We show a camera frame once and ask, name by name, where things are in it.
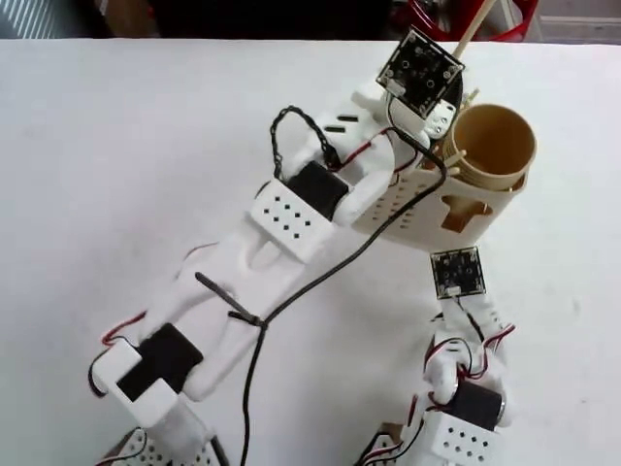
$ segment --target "white table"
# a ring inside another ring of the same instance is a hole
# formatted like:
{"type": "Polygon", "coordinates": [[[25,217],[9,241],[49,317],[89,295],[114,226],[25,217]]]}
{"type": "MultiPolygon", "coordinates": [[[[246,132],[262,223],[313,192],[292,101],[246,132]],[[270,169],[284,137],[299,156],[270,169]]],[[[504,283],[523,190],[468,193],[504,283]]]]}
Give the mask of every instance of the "white table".
{"type": "MultiPolygon", "coordinates": [[[[279,109],[317,115],[393,47],[0,43],[3,464],[90,464],[132,426],[87,390],[98,337],[235,224],[270,176],[279,109]]],[[[539,137],[526,192],[480,242],[488,288],[519,326],[507,466],[614,462],[621,49],[485,44],[464,59],[478,101],[512,107],[539,137]]],[[[284,153],[302,141],[293,121],[284,153]]],[[[363,238],[342,232],[308,279],[363,238]]],[[[349,464],[379,421],[403,418],[438,308],[429,269],[425,253],[380,241],[275,322],[250,465],[349,464]]],[[[199,408],[234,462],[248,360],[199,408]]]]}

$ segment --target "tan cup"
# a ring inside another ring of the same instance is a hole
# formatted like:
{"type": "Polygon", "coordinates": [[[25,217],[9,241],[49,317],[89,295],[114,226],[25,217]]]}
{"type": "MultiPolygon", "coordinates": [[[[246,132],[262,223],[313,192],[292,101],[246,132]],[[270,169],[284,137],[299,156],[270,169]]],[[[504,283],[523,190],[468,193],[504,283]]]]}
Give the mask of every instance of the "tan cup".
{"type": "Polygon", "coordinates": [[[499,105],[476,105],[461,113],[442,149],[445,159],[465,150],[456,163],[457,178],[491,191],[504,191],[526,174],[535,159],[537,141],[526,120],[499,105]]]}

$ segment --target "circuit board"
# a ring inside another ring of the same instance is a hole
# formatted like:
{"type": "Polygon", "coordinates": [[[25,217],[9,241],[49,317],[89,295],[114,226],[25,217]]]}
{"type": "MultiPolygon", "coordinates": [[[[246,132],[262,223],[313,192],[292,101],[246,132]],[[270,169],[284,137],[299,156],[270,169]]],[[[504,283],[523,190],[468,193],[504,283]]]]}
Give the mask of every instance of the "circuit board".
{"type": "Polygon", "coordinates": [[[431,254],[438,299],[485,293],[485,281],[477,248],[431,254]]]}
{"type": "Polygon", "coordinates": [[[384,65],[377,82],[426,119],[464,65],[420,31],[411,29],[384,65]]]}

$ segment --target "wooden stick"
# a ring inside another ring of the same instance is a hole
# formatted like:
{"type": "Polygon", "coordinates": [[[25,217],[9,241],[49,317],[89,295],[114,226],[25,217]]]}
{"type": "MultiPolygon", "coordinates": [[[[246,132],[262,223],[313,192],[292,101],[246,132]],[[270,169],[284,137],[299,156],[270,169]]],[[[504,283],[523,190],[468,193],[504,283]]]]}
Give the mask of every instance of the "wooden stick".
{"type": "Polygon", "coordinates": [[[464,52],[464,49],[473,39],[474,34],[480,27],[485,17],[487,17],[487,14],[489,14],[490,10],[492,9],[495,3],[496,3],[496,0],[485,0],[481,4],[481,8],[479,8],[478,12],[476,12],[474,19],[470,23],[470,26],[468,26],[468,29],[466,29],[466,32],[464,33],[461,41],[459,41],[459,44],[457,45],[457,49],[455,49],[455,52],[453,53],[453,56],[455,58],[459,59],[459,57],[462,55],[462,53],[464,52]]]}

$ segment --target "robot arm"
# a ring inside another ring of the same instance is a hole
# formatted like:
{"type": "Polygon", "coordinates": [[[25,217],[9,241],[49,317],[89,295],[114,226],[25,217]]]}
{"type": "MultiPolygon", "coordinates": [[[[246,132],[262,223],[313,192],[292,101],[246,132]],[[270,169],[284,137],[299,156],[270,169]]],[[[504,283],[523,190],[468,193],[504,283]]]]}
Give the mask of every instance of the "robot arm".
{"type": "MultiPolygon", "coordinates": [[[[456,108],[441,96],[462,69],[428,39],[410,33],[377,80],[399,98],[393,106],[395,124],[425,149],[450,126],[456,108]],[[417,74],[408,72],[412,66],[417,74]],[[417,86],[426,91],[409,95],[417,86]]],[[[174,458],[191,458],[213,435],[181,394],[200,401],[213,393],[256,342],[266,317],[321,254],[337,226],[350,225],[369,209],[397,170],[406,174],[408,167],[416,166],[416,151],[389,139],[386,129],[393,119],[386,117],[385,108],[381,87],[365,85],[336,111],[319,118],[331,152],[325,141],[318,144],[311,135],[297,154],[283,159],[279,173],[257,193],[237,228],[217,246],[187,257],[176,280],[148,310],[140,345],[119,340],[93,363],[97,384],[174,458]]],[[[287,112],[305,117],[290,107],[279,118],[287,112]]],[[[274,126],[272,137],[276,157],[274,126]]],[[[453,321],[453,311],[445,306],[444,328],[437,338],[462,335],[464,328],[453,321]]],[[[473,355],[469,367],[480,372],[474,359],[473,355]]],[[[494,378],[497,359],[494,354],[485,358],[483,372],[489,382],[483,382],[505,394],[500,376],[494,378]]],[[[420,397],[426,400],[417,408],[423,410],[421,422],[439,402],[460,396],[459,368],[464,364],[464,354],[449,348],[439,349],[427,361],[425,377],[437,398],[420,397]]],[[[503,419],[507,416],[505,407],[503,419]]],[[[426,422],[432,425],[431,419],[426,422]]],[[[428,432],[429,427],[423,434],[431,435],[428,432]]]]}
{"type": "Polygon", "coordinates": [[[331,140],[339,154],[348,154],[373,138],[351,163],[355,170],[348,181],[321,164],[322,153],[310,138],[286,160],[281,179],[260,190],[230,235],[187,257],[148,310],[141,344],[133,348],[118,341],[93,364],[98,385],[173,457],[192,457],[212,435],[180,394],[193,401],[209,396],[255,343],[259,328],[248,323],[265,319],[337,225],[349,225],[390,184],[395,166],[390,141],[374,138],[380,127],[363,109],[355,115],[351,136],[331,140]],[[232,315],[230,304],[200,283],[197,273],[247,309],[241,316],[247,321],[232,315]]]}
{"type": "Polygon", "coordinates": [[[497,427],[515,417],[507,386],[504,338],[515,326],[502,321],[487,294],[476,248],[432,254],[441,313],[424,356],[429,388],[412,400],[397,436],[375,441],[358,465],[502,464],[497,427]]]}

